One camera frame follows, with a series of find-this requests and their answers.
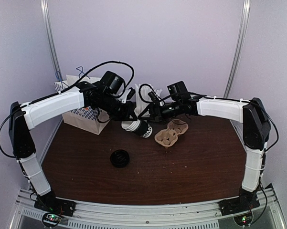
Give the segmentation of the black paper cups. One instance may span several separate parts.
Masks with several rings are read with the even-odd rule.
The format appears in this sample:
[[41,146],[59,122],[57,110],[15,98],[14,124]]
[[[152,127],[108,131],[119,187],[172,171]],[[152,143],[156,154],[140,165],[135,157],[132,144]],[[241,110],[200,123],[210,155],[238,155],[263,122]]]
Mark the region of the black paper cups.
[[121,122],[121,127],[127,131],[134,133],[140,137],[148,138],[153,132],[153,128],[144,120],[124,121]]

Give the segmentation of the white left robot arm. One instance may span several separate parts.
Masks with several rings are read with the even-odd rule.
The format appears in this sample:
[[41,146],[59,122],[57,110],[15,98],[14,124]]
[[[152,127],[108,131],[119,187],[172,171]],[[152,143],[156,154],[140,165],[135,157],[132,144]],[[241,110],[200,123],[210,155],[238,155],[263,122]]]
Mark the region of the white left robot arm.
[[40,124],[74,109],[92,106],[89,96],[99,89],[99,83],[79,82],[46,97],[19,104],[11,104],[9,136],[13,158],[20,164],[23,175],[28,179],[37,196],[37,201],[49,212],[59,208],[50,183],[36,157],[36,147],[31,130]]

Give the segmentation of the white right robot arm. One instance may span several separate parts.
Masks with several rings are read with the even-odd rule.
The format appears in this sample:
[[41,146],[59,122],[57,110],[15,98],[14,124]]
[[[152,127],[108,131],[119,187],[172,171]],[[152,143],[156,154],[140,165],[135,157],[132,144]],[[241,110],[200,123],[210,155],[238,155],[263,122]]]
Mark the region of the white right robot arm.
[[270,118],[259,98],[235,100],[195,95],[187,100],[160,105],[151,102],[145,109],[149,121],[163,121],[181,114],[213,116],[239,122],[243,125],[243,143],[246,163],[239,197],[235,200],[238,210],[246,210],[254,202],[265,167],[267,142],[271,130]]

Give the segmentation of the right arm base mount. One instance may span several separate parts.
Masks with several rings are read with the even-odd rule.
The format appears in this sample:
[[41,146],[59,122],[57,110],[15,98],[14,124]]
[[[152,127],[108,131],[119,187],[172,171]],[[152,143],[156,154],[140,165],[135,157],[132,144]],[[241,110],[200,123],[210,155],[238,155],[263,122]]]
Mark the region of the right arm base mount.
[[219,202],[222,216],[232,215],[234,222],[240,227],[249,226],[253,222],[253,209],[259,206],[258,200],[247,202],[240,197],[224,199]]

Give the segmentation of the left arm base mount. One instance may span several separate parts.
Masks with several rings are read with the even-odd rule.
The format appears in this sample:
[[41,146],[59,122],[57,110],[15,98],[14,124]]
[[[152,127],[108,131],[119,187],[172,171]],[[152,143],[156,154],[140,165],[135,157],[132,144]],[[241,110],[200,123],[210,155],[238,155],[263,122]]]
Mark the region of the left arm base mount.
[[47,228],[54,228],[66,222],[66,217],[72,217],[76,203],[70,200],[56,199],[54,207],[47,207],[40,199],[36,199],[34,207],[45,211],[42,215],[42,224]]

